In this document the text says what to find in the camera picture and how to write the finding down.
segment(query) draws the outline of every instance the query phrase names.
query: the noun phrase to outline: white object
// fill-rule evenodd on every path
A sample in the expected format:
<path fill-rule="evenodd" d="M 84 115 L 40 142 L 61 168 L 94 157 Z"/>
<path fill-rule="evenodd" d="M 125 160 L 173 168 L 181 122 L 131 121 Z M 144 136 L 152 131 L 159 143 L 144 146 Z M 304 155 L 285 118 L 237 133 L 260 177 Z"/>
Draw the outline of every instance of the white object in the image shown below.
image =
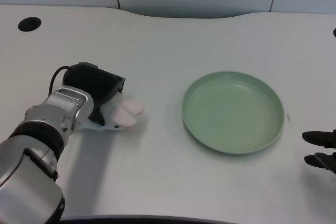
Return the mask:
<path fill-rule="evenodd" d="M 137 115 L 143 111 L 143 104 L 136 99 L 125 98 L 117 92 L 115 96 L 100 107 L 100 112 L 105 120 L 105 125 L 87 120 L 82 129 L 95 131 L 124 130 L 135 126 Z"/>
<path fill-rule="evenodd" d="M 42 25 L 24 33 L 19 21 Z M 74 134 L 58 163 L 64 218 L 170 215 L 241 224 L 334 224 L 335 174 L 303 158 L 331 154 L 301 138 L 331 131 L 336 114 L 336 15 L 258 13 L 226 19 L 152 18 L 107 8 L 0 6 L 0 139 L 43 102 L 64 65 L 88 61 L 126 77 L 123 94 L 148 120 L 128 131 Z M 260 78 L 287 120 L 272 147 L 212 152 L 183 126 L 187 87 L 214 71 Z M 59 86 L 61 74 L 55 81 Z"/>

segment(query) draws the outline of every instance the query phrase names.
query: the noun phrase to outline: green plate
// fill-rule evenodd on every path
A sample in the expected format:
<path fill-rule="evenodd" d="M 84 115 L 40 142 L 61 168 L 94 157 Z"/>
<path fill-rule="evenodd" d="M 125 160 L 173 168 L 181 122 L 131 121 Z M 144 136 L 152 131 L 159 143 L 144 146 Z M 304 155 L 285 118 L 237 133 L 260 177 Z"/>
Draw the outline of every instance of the green plate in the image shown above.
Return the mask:
<path fill-rule="evenodd" d="M 285 119 L 277 94 L 239 72 L 211 73 L 195 81 L 184 95 L 182 116 L 201 143 L 231 154 L 269 146 L 281 135 Z"/>

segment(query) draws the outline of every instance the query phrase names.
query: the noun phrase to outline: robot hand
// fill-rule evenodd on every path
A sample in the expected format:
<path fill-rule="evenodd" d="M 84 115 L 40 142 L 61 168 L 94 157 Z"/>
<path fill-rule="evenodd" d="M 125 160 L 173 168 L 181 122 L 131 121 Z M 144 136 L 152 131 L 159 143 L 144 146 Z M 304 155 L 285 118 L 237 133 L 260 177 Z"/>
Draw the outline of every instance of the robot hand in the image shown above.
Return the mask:
<path fill-rule="evenodd" d="M 310 144 L 323 146 L 324 148 L 336 148 L 336 130 L 333 130 L 333 132 L 303 132 L 302 138 Z M 324 168 L 336 174 L 336 152 L 332 155 L 317 152 L 314 155 L 309 155 L 304 158 L 304 161 L 308 165 Z"/>
<path fill-rule="evenodd" d="M 115 131 L 133 127 L 143 112 L 143 102 L 127 98 L 118 92 L 111 100 L 100 107 L 100 112 L 105 125 L 87 120 L 82 129 Z"/>
<path fill-rule="evenodd" d="M 62 86 L 52 92 L 59 71 Z M 0 144 L 0 223 L 58 221 L 65 208 L 57 162 L 69 136 L 88 119 L 100 127 L 132 126 L 141 103 L 121 95 L 125 78 L 82 62 L 59 68 L 48 98 L 28 109 L 24 120 Z"/>

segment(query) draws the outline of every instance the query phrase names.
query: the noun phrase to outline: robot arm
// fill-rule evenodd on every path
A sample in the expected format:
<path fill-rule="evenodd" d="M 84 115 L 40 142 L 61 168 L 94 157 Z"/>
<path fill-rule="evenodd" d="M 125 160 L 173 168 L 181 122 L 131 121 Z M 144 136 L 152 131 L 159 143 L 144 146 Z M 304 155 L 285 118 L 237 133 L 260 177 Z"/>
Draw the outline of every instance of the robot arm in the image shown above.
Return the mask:
<path fill-rule="evenodd" d="M 65 207 L 57 161 L 69 136 L 93 111 L 90 94 L 69 86 L 26 111 L 0 144 L 0 223 L 52 223 Z"/>

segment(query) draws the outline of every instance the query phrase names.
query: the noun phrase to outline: pink object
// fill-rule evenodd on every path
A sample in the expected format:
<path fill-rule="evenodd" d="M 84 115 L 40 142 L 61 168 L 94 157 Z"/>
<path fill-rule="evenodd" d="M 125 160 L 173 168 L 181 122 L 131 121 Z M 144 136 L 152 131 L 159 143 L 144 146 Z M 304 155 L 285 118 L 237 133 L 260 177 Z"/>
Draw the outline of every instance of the pink object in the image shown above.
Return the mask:
<path fill-rule="evenodd" d="M 131 114 L 140 115 L 143 112 L 143 103 L 135 99 L 126 99 L 121 105 Z"/>
<path fill-rule="evenodd" d="M 128 113 L 122 106 L 118 106 L 116 108 L 112 114 L 111 119 L 123 127 L 134 126 L 137 122 L 136 119 L 132 117 L 132 115 Z"/>

